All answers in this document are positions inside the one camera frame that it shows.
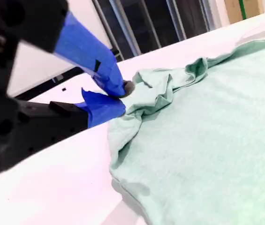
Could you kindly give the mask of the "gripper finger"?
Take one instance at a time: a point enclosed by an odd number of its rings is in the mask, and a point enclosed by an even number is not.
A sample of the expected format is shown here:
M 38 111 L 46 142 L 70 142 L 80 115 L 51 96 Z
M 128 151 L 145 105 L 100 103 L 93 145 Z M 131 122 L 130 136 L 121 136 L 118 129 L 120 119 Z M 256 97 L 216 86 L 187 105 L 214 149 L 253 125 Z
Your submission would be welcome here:
M 75 18 L 67 1 L 0 0 L 0 93 L 7 91 L 20 41 L 80 67 L 110 96 L 123 98 L 134 89 L 112 51 Z
M 125 113 L 118 98 L 81 90 L 81 103 L 19 101 L 17 153 L 33 154 Z

